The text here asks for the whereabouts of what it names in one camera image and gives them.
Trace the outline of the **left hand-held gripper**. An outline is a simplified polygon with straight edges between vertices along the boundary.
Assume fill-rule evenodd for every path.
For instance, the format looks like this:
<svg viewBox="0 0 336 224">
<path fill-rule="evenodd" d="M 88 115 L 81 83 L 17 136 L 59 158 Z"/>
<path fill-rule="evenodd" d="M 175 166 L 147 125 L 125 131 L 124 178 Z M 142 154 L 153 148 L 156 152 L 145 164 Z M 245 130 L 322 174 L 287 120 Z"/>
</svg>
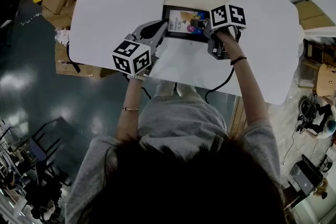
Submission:
<svg viewBox="0 0 336 224">
<path fill-rule="evenodd" d="M 158 57 L 156 48 L 167 32 L 165 20 L 153 20 L 140 25 L 114 48 L 112 59 L 115 70 L 135 76 L 149 75 Z"/>
</svg>

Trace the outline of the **person's right hand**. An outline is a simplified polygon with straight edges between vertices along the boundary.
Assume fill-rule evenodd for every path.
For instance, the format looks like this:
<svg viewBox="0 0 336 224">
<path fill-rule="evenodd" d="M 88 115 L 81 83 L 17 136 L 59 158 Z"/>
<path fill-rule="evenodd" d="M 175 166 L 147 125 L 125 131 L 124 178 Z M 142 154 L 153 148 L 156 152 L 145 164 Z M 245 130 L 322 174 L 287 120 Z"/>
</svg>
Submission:
<svg viewBox="0 0 336 224">
<path fill-rule="evenodd" d="M 240 56 L 242 57 L 245 56 L 238 42 L 231 35 L 231 33 L 229 32 L 227 28 L 224 28 L 223 30 L 218 30 L 216 32 L 216 36 L 224 44 L 224 48 L 230 60 L 235 60 Z"/>
</svg>

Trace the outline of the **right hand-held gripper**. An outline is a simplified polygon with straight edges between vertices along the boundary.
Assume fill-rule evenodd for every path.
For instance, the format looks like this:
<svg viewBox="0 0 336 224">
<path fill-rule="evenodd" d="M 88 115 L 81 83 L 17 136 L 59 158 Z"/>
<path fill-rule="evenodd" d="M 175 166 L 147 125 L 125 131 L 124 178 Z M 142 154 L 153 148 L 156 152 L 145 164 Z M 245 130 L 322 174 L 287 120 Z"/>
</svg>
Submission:
<svg viewBox="0 0 336 224">
<path fill-rule="evenodd" d="M 232 27 L 235 40 L 239 42 L 242 30 L 247 27 L 244 9 L 231 4 L 212 8 L 209 11 L 209 19 L 194 18 L 193 23 L 204 31 L 208 44 L 207 51 L 217 60 L 228 59 L 228 55 L 224 49 L 224 43 L 218 39 L 215 33 Z"/>
</svg>

